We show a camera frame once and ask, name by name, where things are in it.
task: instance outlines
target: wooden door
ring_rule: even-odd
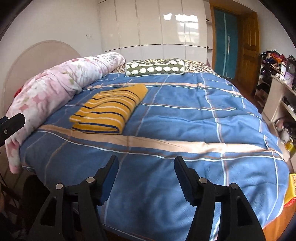
[[[238,16],[239,56],[237,80],[248,94],[252,94],[259,77],[259,26],[256,12]]]

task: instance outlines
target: black clamp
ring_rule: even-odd
[[[78,202],[81,230],[85,241],[107,241],[101,225],[97,206],[108,200],[119,162],[111,156],[106,167],[100,168],[94,177],[80,184],[65,187],[59,183],[45,200],[30,230],[28,240],[76,241],[72,203]],[[50,225],[49,210],[54,207],[54,222]]]
[[[22,113],[18,113],[10,119],[7,116],[2,117],[0,119],[0,147],[5,145],[6,139],[23,128],[24,125],[25,117]]]
[[[221,203],[217,241],[265,241],[261,225],[244,193],[236,183],[228,187],[212,184],[188,168],[181,156],[174,168],[185,199],[196,206],[186,241],[209,241],[215,203]]]

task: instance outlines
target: green polka dot pillow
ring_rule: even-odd
[[[127,77],[151,75],[151,74],[184,74],[185,63],[178,58],[157,60],[133,60],[126,63],[125,73]]]

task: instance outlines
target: blue plaid bedspread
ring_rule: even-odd
[[[123,135],[72,131],[69,117],[100,91],[144,83],[148,93]],[[227,80],[209,73],[126,77],[108,74],[50,116],[21,146],[22,164],[49,188],[93,176],[120,161],[105,227],[131,240],[185,240],[195,207],[186,202],[173,161],[212,183],[238,183],[265,226],[280,212],[289,170],[257,109]],[[217,236],[215,210],[211,240]]]

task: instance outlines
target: white wall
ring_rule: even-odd
[[[86,39],[86,34],[93,37]],[[33,0],[0,41],[0,99],[11,65],[24,50],[44,40],[65,42],[82,57],[103,53],[98,1]]]
[[[259,0],[236,0],[257,12],[261,52],[276,49],[287,58],[296,57],[296,48],[278,19]]]

